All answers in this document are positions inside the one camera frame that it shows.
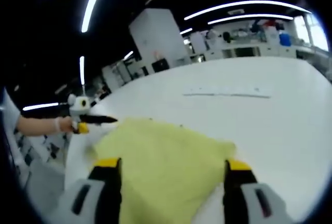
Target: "wristband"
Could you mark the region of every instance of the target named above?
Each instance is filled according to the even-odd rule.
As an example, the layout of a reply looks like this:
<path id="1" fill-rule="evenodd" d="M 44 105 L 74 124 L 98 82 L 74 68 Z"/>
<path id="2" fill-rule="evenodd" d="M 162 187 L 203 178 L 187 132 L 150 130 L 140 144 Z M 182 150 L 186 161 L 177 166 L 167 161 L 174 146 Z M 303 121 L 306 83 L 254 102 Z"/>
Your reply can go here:
<path id="1" fill-rule="evenodd" d="M 54 125 L 56 127 L 56 132 L 61 132 L 60 117 L 57 117 L 57 118 L 54 119 Z"/>

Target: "yellow towel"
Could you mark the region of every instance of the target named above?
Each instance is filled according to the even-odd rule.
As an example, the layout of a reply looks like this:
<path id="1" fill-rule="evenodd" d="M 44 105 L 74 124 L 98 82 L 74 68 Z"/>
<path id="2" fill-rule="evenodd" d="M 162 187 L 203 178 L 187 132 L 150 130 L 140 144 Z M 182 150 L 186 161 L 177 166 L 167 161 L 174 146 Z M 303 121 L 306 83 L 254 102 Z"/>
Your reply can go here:
<path id="1" fill-rule="evenodd" d="M 235 152 L 233 143 L 150 119 L 126 119 L 94 148 L 98 159 L 122 158 L 121 224 L 190 223 Z"/>

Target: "white tabletop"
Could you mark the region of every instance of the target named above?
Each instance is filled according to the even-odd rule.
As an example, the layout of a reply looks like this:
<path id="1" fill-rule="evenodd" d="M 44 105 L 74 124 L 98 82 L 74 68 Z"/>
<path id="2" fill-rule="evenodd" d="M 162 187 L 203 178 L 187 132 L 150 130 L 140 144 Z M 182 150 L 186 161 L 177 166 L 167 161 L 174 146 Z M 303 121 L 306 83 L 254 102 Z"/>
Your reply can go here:
<path id="1" fill-rule="evenodd" d="M 272 97 L 183 96 L 186 89 L 200 86 L 266 88 Z M 332 86 L 302 60 L 232 58 L 170 69 L 130 82 L 96 104 L 92 113 L 120 121 L 149 117 L 233 141 L 237 157 L 284 199 L 294 221 L 311 212 L 331 176 Z M 66 189 L 88 176 L 84 150 L 102 135 L 96 129 L 73 135 Z M 216 191 L 195 222 L 208 218 L 209 223 L 223 223 L 222 193 Z"/>

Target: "black ceiling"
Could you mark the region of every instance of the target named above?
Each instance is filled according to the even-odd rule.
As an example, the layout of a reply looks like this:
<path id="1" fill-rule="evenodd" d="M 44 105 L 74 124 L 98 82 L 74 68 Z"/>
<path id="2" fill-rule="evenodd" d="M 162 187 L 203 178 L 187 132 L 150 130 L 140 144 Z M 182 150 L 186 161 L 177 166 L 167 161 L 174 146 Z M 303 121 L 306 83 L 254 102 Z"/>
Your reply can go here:
<path id="1" fill-rule="evenodd" d="M 8 10 L 10 50 L 6 68 L 7 87 L 16 92 L 17 104 L 54 101 L 54 91 L 78 78 L 78 60 L 86 57 L 87 80 L 102 66 L 122 59 L 135 50 L 128 24 L 146 7 L 168 8 L 181 30 L 206 29 L 207 22 L 227 16 L 232 8 L 216 10 L 184 21 L 184 17 L 216 5 L 243 0 L 97 0 L 89 30 L 81 33 L 88 0 L 14 0 Z M 298 0 L 275 0 L 297 4 Z M 247 5 L 246 13 L 277 13 L 289 16 L 300 12 L 281 6 Z"/>

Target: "human hand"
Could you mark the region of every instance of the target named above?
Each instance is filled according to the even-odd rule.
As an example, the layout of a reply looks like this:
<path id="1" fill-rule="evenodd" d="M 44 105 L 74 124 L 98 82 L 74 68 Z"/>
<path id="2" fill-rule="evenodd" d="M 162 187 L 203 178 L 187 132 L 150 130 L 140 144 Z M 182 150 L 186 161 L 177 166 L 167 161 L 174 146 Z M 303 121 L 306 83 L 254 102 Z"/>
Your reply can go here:
<path id="1" fill-rule="evenodd" d="M 73 131 L 73 120 L 70 116 L 60 118 L 59 120 L 60 130 L 62 132 L 72 132 Z"/>

